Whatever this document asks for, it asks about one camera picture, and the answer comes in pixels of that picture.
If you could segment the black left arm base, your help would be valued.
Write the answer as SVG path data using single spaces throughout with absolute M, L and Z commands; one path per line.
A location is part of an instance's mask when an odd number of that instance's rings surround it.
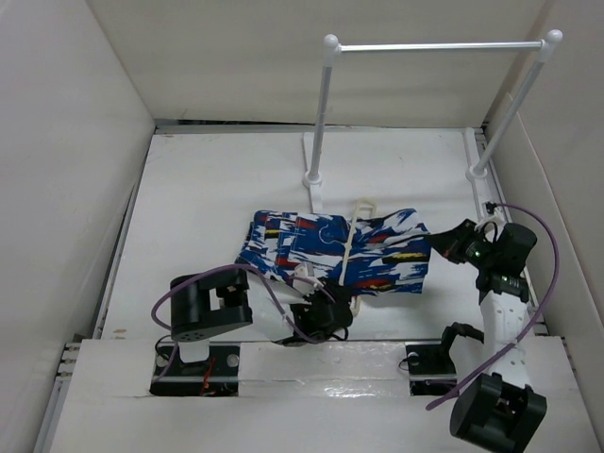
M 183 362 L 173 346 L 156 345 L 156 363 L 150 384 L 154 396 L 234 397 L 239 394 L 240 346 L 211 344 L 204 361 Z

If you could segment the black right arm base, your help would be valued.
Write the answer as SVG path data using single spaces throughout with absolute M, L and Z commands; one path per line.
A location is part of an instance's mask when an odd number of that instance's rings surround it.
M 457 371 L 450 357 L 457 337 L 484 343 L 481 330 L 455 322 L 445 327 L 438 341 L 406 344 L 406 357 L 398 367 L 408 373 L 411 396 L 442 396 L 457 385 Z

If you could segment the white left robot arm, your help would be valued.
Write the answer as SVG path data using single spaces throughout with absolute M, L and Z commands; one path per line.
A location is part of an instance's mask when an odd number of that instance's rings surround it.
M 248 276 L 259 276 L 277 318 L 250 305 Z M 283 304 L 266 277 L 251 266 L 232 264 L 171 282 L 164 299 L 170 302 L 169 338 L 177 362 L 190 374 L 210 365 L 210 339 L 254 325 L 271 342 L 297 347 L 345 341 L 360 310 L 361 300 L 338 280 L 318 277 L 309 264 L 299 264 L 286 277 L 301 300 Z

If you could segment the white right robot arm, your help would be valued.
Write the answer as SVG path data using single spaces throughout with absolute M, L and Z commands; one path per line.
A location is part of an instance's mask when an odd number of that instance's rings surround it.
M 478 271 L 485 361 L 455 389 L 449 431 L 490 452 L 523 452 L 547 411 L 545 397 L 532 388 L 521 345 L 529 330 L 529 284 L 523 273 L 537 237 L 525 226 L 507 223 L 488 240 L 466 219 L 430 236 L 428 243 L 446 260 Z

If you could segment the blue white red patterned trousers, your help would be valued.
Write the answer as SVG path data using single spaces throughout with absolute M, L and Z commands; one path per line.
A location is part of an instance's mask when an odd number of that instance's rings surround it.
M 355 295 L 419 294 L 428 273 L 428 229 L 414 209 L 352 221 L 336 214 L 259 210 L 239 264 L 284 282 L 300 263 L 320 278 L 344 281 Z

